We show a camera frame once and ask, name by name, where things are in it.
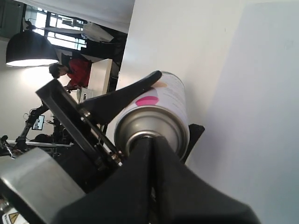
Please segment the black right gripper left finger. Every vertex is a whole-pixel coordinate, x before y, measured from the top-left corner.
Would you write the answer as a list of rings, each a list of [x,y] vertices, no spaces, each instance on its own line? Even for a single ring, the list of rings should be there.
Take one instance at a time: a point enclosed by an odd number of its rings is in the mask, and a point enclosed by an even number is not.
[[[147,224],[152,139],[138,140],[129,159],[101,186],[61,209],[55,224]]]

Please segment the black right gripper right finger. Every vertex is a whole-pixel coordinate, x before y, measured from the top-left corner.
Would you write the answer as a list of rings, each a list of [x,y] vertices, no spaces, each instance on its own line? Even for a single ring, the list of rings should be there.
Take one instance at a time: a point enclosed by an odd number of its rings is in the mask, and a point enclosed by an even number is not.
[[[152,141],[158,220],[161,224],[258,224],[250,206],[196,176],[163,137]]]

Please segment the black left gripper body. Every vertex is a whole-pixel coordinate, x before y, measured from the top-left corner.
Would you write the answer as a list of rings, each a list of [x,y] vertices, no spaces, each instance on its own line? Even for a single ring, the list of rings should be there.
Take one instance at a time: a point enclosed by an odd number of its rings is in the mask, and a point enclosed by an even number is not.
[[[121,154],[58,80],[36,94],[75,141],[56,161],[85,193],[93,191],[119,167]]]

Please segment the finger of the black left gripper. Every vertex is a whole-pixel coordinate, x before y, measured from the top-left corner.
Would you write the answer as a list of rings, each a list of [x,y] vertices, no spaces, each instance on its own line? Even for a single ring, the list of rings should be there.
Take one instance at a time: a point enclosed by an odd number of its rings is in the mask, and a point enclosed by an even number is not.
[[[201,125],[198,124],[189,125],[190,139],[189,139],[186,153],[184,157],[181,159],[182,163],[186,163],[191,151],[193,150],[195,144],[197,143],[197,141],[199,140],[199,138],[201,137],[204,131],[205,128]]]
[[[109,124],[134,99],[149,91],[161,77],[162,72],[156,70],[127,87],[87,99],[78,105],[78,109],[89,112],[92,119],[100,125]]]

